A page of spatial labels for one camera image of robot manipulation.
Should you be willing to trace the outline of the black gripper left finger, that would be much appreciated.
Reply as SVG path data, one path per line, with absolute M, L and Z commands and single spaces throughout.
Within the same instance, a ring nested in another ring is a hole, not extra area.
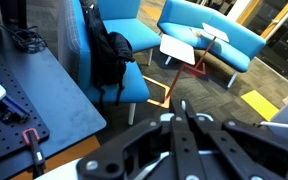
M 173 105 L 173 115 L 188 120 L 182 109 L 183 100 Z M 132 126 L 79 160 L 76 165 L 78 180 L 132 180 L 147 163 L 145 158 L 152 160 L 146 152 L 148 138 L 160 129 L 160 120 L 154 119 Z

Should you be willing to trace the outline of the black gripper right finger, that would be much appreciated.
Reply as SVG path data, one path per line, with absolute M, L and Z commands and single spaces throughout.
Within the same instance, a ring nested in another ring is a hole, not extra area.
M 201 120 L 188 100 L 182 109 L 198 142 L 216 151 L 232 179 L 288 180 L 288 139 L 240 120 Z

